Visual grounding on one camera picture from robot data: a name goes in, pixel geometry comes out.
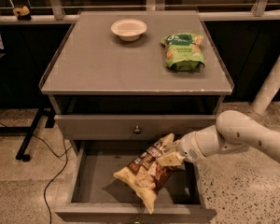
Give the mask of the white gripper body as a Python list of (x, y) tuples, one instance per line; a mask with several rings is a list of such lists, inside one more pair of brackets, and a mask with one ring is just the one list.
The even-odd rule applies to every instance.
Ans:
[(179, 140), (177, 150), (186, 162), (195, 163), (205, 158), (198, 146), (196, 132), (187, 133), (182, 136)]

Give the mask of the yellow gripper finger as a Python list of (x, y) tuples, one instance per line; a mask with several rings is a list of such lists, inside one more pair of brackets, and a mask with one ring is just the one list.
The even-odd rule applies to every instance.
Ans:
[(172, 144), (165, 146), (166, 150), (175, 150), (179, 144), (179, 140), (175, 140)]
[(156, 161), (161, 166), (178, 166), (181, 165), (184, 157), (176, 151), (168, 152), (159, 156)]

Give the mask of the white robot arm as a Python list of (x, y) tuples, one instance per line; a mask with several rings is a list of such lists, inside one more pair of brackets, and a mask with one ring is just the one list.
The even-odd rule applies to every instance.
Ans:
[(217, 116), (216, 123), (183, 135), (168, 151), (157, 158), (161, 166), (195, 163), (214, 154), (236, 153), (256, 148), (280, 163), (280, 133), (270, 130), (249, 116), (228, 110)]

